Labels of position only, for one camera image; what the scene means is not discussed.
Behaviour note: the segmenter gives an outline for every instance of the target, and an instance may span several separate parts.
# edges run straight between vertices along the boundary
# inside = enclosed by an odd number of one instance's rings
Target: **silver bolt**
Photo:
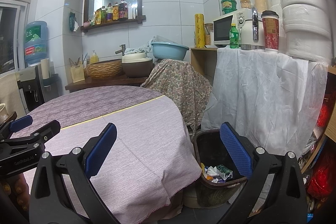
[[[258,154],[263,154],[263,153],[265,153],[265,149],[263,149],[262,147],[257,147],[256,152]]]
[[[72,150],[72,153],[75,154],[75,155],[77,155],[77,154],[79,154],[81,151],[82,151],[82,150],[81,150],[80,147],[75,147],[75,148]]]
[[[46,159],[46,158],[48,158],[48,157],[49,157],[49,153],[48,153],[48,152],[44,152],[44,153],[42,154],[42,158]]]
[[[287,155],[288,155],[291,159],[294,159],[294,158],[295,158],[295,154],[294,154],[294,152],[289,151]]]

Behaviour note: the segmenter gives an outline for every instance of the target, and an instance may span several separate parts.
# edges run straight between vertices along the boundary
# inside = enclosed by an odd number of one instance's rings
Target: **dark tile floor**
[[[182,213],[174,218],[159,220],[158,224],[216,224],[229,208],[229,203],[215,209],[191,209],[183,207]]]

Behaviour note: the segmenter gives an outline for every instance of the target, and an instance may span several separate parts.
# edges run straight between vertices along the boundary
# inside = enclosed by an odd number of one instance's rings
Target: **microwave oven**
[[[239,34],[245,24],[246,19],[252,19],[252,11],[248,8],[241,8],[237,11],[222,15],[220,18],[213,21],[214,44],[229,45],[229,32],[231,23],[235,23]]]

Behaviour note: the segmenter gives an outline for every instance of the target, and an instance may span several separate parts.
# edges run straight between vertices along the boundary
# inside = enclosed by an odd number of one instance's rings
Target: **black cup lid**
[[[279,17],[279,15],[276,12],[269,11],[269,10],[263,11],[263,13],[261,14],[261,16],[262,17],[265,17],[265,16],[277,16],[277,17]]]

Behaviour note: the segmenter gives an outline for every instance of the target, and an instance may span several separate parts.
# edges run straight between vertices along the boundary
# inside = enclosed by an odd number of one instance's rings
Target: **green soda bottle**
[[[231,24],[230,36],[230,48],[239,48],[239,32],[236,28],[236,24]]]

